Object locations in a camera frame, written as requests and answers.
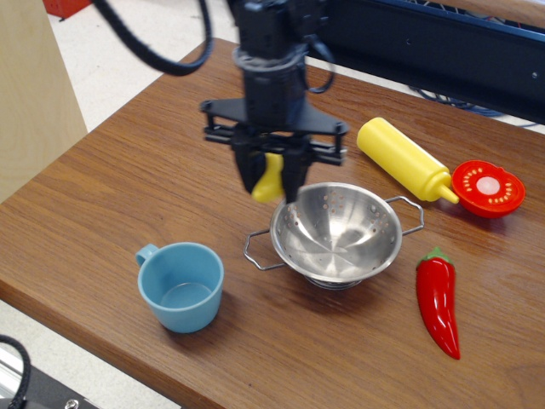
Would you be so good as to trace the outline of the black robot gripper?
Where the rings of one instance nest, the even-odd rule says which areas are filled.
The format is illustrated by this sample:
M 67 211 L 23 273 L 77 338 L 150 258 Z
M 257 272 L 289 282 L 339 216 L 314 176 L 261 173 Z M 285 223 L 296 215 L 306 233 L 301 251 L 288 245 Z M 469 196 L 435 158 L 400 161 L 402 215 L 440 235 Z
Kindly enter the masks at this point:
M 286 204 L 296 202 L 313 162 L 340 165 L 347 152 L 342 138 L 348 125 L 307 101 L 306 54 L 297 46 L 280 59 L 265 59 L 238 47 L 232 57 L 243 73 L 244 97 L 201 104 L 205 138 L 232 146 L 248 193 L 267 167 L 264 152 L 282 153 Z

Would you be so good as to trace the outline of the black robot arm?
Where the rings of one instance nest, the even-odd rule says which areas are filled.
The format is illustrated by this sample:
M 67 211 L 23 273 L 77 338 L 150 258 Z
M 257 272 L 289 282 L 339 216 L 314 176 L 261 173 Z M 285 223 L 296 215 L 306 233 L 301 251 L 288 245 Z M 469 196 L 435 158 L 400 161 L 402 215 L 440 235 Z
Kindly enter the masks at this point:
M 342 164 L 348 126 L 319 111 L 307 81 L 310 49 L 334 62 L 316 32 L 326 19 L 324 1 L 231 1 L 238 27 L 235 65 L 243 74 L 243 97 L 205 101 L 208 141 L 231 147 L 244 188 L 258 202 L 283 196 L 296 201 L 315 162 Z

